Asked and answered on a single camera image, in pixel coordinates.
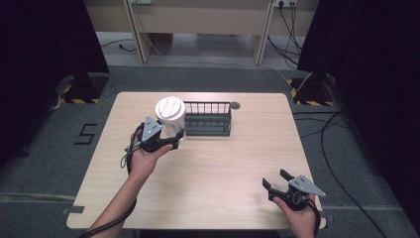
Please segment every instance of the metal wire basket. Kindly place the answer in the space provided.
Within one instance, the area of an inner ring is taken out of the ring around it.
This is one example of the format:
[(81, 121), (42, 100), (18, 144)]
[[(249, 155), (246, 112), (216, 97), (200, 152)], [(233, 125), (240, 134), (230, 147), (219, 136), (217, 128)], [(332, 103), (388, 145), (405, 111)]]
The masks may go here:
[(184, 101), (187, 136), (230, 136), (231, 103)]

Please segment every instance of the power outlet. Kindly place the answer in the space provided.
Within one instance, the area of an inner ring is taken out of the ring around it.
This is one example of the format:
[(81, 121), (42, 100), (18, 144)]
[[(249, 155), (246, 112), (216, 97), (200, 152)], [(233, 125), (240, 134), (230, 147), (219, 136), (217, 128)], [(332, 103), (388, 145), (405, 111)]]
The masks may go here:
[(283, 8), (291, 8), (292, 4), (296, 6), (297, 0), (275, 0), (275, 7), (280, 7), (280, 1), (283, 2)]

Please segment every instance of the human hand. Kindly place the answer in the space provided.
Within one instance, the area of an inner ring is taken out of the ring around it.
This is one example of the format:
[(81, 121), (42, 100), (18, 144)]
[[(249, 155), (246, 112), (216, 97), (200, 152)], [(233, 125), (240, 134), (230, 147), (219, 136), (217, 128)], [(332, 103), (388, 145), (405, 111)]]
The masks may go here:
[[(142, 130), (138, 132), (137, 135), (142, 135)], [(134, 143), (139, 141), (138, 136), (134, 138)], [(131, 174), (133, 175), (140, 175), (143, 177), (148, 177), (152, 174), (155, 170), (156, 164), (158, 159), (169, 152), (172, 149), (172, 145), (166, 145), (161, 147), (157, 151), (153, 153), (148, 153), (144, 151), (142, 148), (136, 150), (133, 153), (132, 157), (132, 171)]]
[[(309, 194), (309, 199), (315, 201), (315, 195)], [(278, 197), (275, 197), (272, 201), (274, 201), (274, 203), (277, 204), (286, 215), (290, 230), (296, 238), (314, 237), (316, 217), (314, 211), (309, 206), (306, 206), (303, 210), (294, 211)]]

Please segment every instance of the human arm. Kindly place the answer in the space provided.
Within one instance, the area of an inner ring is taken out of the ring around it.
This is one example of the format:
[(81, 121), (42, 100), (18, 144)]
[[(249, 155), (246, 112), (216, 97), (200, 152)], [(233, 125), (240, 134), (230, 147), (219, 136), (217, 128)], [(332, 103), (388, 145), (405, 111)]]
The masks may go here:
[[(309, 199), (314, 201), (315, 195), (309, 194)], [(287, 204), (278, 197), (275, 197), (273, 201), (286, 215), (290, 230), (293, 232), (296, 238), (314, 237), (316, 216), (314, 211), (309, 206), (306, 206), (303, 210), (294, 211), (291, 210)]]
[[(136, 143), (137, 141), (138, 139), (136, 136), (134, 138), (134, 142)], [(131, 163), (132, 169), (127, 180), (115, 194), (114, 198), (102, 214), (89, 228), (89, 231), (108, 224), (109, 222), (121, 217), (127, 210), (129, 210), (135, 202), (142, 186), (155, 170), (158, 158), (166, 154), (171, 149), (172, 145), (167, 145), (153, 153), (145, 152), (143, 149), (134, 151)], [(114, 227), (97, 233), (92, 237), (118, 237), (123, 225), (124, 221)]]

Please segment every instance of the black curtain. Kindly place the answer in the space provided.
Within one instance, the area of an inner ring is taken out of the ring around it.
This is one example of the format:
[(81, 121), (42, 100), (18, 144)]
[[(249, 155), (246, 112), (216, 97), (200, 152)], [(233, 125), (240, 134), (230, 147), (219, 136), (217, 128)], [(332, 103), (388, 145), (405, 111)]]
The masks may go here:
[(420, 1), (321, 0), (299, 69), (336, 77), (373, 164), (420, 234)]
[(82, 0), (1, 1), (1, 158), (30, 140), (66, 76), (107, 72)]

